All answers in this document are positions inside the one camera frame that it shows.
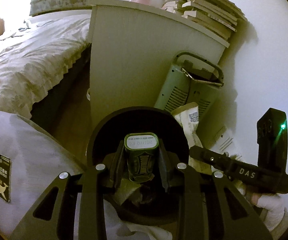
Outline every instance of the qr code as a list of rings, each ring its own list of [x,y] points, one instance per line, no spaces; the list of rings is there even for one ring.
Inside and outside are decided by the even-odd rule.
[[[191,122],[198,122],[198,112],[194,112],[192,114],[189,114],[189,120]]]

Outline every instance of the white bedding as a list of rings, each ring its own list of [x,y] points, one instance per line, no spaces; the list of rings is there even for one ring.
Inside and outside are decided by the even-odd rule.
[[[89,15],[67,16],[0,37],[0,111],[31,118],[88,46]]]

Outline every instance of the tin container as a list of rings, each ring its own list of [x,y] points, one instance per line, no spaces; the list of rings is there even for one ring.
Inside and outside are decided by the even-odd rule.
[[[125,136],[124,146],[131,181],[142,183],[151,179],[158,145],[158,137],[154,133],[131,133]]]

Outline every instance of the stack of books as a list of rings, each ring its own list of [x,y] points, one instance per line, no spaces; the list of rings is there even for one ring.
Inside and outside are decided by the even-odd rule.
[[[163,9],[204,26],[226,41],[236,32],[237,20],[247,21],[229,0],[165,0]]]

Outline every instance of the silver screw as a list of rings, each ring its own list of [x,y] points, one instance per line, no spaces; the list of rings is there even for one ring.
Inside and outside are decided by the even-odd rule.
[[[180,170],[185,170],[185,169],[186,169],[186,164],[185,164],[185,163],[177,163],[177,167],[178,167]]]
[[[101,164],[97,164],[95,166],[95,168],[98,170],[98,171],[103,171],[103,169],[105,169],[105,164],[101,163]]]
[[[66,179],[68,176],[69,176],[69,174],[67,172],[62,172],[59,175],[60,179]]]
[[[216,172],[214,172],[214,176],[216,177],[216,178],[222,178],[224,175],[223,175],[223,173],[221,172],[221,171],[216,171]]]

